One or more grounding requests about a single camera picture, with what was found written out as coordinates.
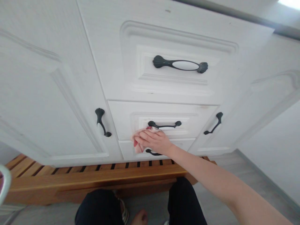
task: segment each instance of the foot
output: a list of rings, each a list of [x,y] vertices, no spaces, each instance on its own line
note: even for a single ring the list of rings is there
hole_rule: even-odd
[[[148,215],[146,210],[142,209],[139,211],[133,221],[131,222],[131,225],[147,225],[148,224]]]

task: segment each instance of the drawer front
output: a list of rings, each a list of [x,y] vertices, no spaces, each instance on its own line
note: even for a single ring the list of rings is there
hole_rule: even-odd
[[[195,138],[182,138],[182,139],[170,139],[170,141],[176,146],[182,148],[185,151],[188,151],[190,146],[193,144]],[[158,160],[166,159],[167,157],[162,156],[153,156],[150,153],[144,151],[143,153],[135,153],[132,141],[119,141],[121,151],[125,161],[144,161],[144,160]]]
[[[119,140],[130,140],[149,121],[158,126],[181,125],[164,129],[169,138],[196,138],[217,106],[182,105],[150,102],[108,101]]]
[[[115,100],[220,104],[273,33],[175,1],[78,0],[78,6],[105,95]],[[155,68],[156,55],[206,62],[208,70]]]

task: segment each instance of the dark pants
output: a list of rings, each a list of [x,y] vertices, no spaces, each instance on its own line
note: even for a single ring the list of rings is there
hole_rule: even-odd
[[[196,193],[191,183],[184,177],[177,178],[169,191],[168,211],[170,225],[207,224]],[[124,225],[120,201],[109,190],[88,193],[75,217],[76,225]]]

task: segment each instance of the pink cloth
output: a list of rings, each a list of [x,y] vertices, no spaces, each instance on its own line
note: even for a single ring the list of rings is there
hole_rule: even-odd
[[[135,139],[134,137],[138,136],[140,137],[140,132],[143,131],[143,130],[148,130],[152,133],[156,133],[159,131],[159,129],[157,129],[156,127],[147,127],[147,128],[144,128],[144,129],[140,129],[138,130],[137,132],[135,132],[132,136],[131,136],[131,141],[133,142],[133,146],[135,148],[135,153],[142,153],[146,147],[142,146],[141,144],[139,144]]]

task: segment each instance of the drawer handle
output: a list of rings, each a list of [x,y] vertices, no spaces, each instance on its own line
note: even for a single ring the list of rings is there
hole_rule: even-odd
[[[155,68],[168,66],[185,71],[197,70],[198,73],[204,73],[208,69],[207,62],[201,62],[200,64],[198,64],[187,60],[166,60],[160,55],[155,56],[152,62]]]
[[[157,129],[160,129],[160,128],[164,128],[164,127],[172,127],[172,128],[175,128],[175,127],[178,127],[178,126],[180,126],[181,125],[181,121],[177,121],[176,123],[175,123],[175,125],[165,125],[165,126],[158,126],[158,125],[156,125],[155,124],[155,122],[154,121],[149,121],[148,122],[148,126],[150,126],[150,127],[156,127]]]
[[[207,134],[209,134],[209,133],[213,133],[213,131],[217,128],[217,126],[219,126],[219,125],[221,124],[221,118],[222,118],[222,116],[223,116],[223,113],[222,113],[222,112],[219,112],[219,113],[216,115],[216,117],[217,117],[218,120],[219,120],[218,123],[217,123],[217,125],[215,125],[215,127],[212,129],[211,132],[205,131],[205,132],[204,132],[205,135],[207,135]]]
[[[102,128],[104,130],[104,136],[110,137],[112,135],[112,133],[106,132],[105,127],[104,127],[104,125],[102,123],[102,116],[105,113],[105,111],[103,109],[101,109],[101,108],[98,108],[98,109],[95,110],[95,113],[97,114],[97,117],[98,117],[98,119],[97,119],[97,125],[98,125],[98,123],[101,124],[101,126],[102,126]]]
[[[146,149],[146,152],[147,153],[150,153],[151,155],[154,155],[154,156],[159,156],[159,155],[162,155],[162,154],[159,154],[159,153],[153,153],[153,152],[151,152],[151,149]]]

